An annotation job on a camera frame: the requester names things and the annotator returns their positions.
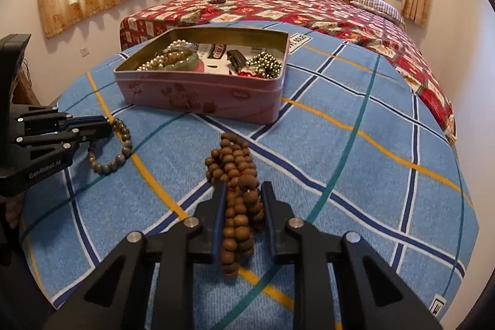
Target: bead strand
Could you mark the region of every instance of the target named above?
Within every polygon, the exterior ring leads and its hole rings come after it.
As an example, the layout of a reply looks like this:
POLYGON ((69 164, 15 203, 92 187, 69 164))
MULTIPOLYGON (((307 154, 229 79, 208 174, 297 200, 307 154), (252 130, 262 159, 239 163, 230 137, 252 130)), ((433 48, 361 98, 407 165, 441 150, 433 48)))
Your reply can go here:
POLYGON ((220 262, 224 278, 232 280, 238 275, 239 261, 254 253, 252 230, 263 227, 256 164, 248 143, 233 133, 222 133, 220 148, 212 150, 204 163, 209 181, 224 180, 228 184, 220 262))
POLYGON ((137 68, 137 71, 175 70, 174 65, 180 61, 197 62, 197 45, 186 40, 175 40, 155 57, 137 68))
POLYGON ((246 61, 246 66, 254 68, 257 75, 261 75, 264 79, 274 79, 280 75, 282 63, 277 60, 272 54, 262 52, 254 58, 246 61))
POLYGON ((132 136, 129 128, 125 126, 125 123, 115 118, 114 120, 108 120, 108 123, 112 126, 114 132, 120 134, 120 138, 123 141, 123 147, 120 154, 115 156, 115 159, 110 161, 108 164, 100 164, 96 160, 95 149, 97 142, 91 141, 88 147, 88 161, 90 167, 96 174, 110 174, 117 171, 118 167, 124 165, 126 160, 132 154, 132 136))

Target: red patterned blanket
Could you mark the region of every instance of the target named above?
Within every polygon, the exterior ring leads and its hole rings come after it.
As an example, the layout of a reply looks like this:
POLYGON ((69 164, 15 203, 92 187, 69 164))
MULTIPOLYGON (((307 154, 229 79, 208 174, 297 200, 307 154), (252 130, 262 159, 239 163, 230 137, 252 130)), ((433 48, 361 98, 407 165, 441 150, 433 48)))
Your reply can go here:
POLYGON ((383 55, 423 100, 454 144, 452 105, 407 34, 388 20, 341 0, 172 0, 123 19, 120 43, 124 50, 173 27, 237 20, 296 24, 383 55))

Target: metal screw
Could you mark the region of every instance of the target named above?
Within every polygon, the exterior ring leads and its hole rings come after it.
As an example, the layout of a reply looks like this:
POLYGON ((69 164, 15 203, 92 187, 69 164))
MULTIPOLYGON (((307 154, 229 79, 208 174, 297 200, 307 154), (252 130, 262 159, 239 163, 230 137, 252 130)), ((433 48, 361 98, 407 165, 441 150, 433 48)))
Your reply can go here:
POLYGON ((361 235, 354 231, 351 231, 350 233, 346 234, 346 239, 350 243, 358 243, 361 240, 361 235))
POLYGON ((200 224, 199 219, 196 217, 189 217, 184 220, 184 225, 188 228, 194 228, 200 224))
POLYGON ((131 233, 128 233, 127 236, 126 236, 126 239, 130 243, 139 242, 141 240, 141 238, 143 238, 143 236, 141 235, 140 232, 137 232, 137 231, 132 231, 131 233))
POLYGON ((299 217, 293 217, 289 220, 289 226, 292 228, 301 228, 304 225, 304 220, 299 217))

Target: pink tin box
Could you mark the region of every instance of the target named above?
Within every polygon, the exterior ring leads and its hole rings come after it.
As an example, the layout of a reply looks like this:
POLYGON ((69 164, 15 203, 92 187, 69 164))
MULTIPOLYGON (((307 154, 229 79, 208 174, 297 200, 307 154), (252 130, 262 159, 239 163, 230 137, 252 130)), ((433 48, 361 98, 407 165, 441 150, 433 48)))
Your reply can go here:
POLYGON ((289 35, 254 28, 174 28, 150 42, 115 69, 115 78, 129 104, 208 114, 265 125, 277 120, 289 51, 289 35), (228 44, 277 50, 283 55, 276 79, 219 75, 202 71, 136 71, 156 52, 177 39, 198 44, 228 44))

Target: plaid pillow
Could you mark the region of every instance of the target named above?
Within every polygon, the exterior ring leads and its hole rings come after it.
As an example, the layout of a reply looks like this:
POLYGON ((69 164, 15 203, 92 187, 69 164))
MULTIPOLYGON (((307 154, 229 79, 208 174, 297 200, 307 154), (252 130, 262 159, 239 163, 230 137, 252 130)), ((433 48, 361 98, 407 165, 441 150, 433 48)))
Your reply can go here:
POLYGON ((405 22, 403 17, 392 5, 382 0, 347 0, 352 5, 368 10, 371 13, 379 15, 391 21, 405 31, 405 22))

